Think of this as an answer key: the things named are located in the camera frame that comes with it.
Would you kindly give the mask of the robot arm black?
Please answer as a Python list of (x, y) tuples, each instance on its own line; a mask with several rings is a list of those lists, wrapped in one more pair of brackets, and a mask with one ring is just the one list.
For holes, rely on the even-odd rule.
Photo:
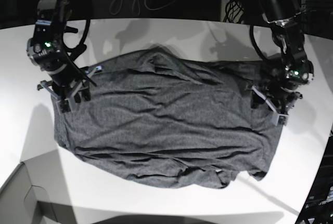
[(258, 0), (262, 16), (269, 24), (272, 39), (280, 48), (278, 60), (269, 59), (259, 49), (250, 27), (251, 43), (266, 63), (267, 78), (252, 86), (257, 103), (264, 102), (276, 120), (283, 121), (302, 95), (297, 91), (314, 78), (314, 66), (304, 49), (304, 34), (296, 21), (301, 13), (297, 0)]
[(89, 11), (79, 43), (70, 48), (63, 41), (64, 34), (78, 32), (67, 25), (72, 14), (72, 1), (76, 0), (40, 0), (33, 36), (27, 41), (27, 56), (51, 78), (41, 81), (37, 89), (47, 90), (62, 113), (75, 111), (82, 101), (90, 101), (89, 87), (95, 85), (92, 76), (103, 70), (101, 66), (79, 68), (74, 63), (87, 49), (85, 40), (91, 23)]

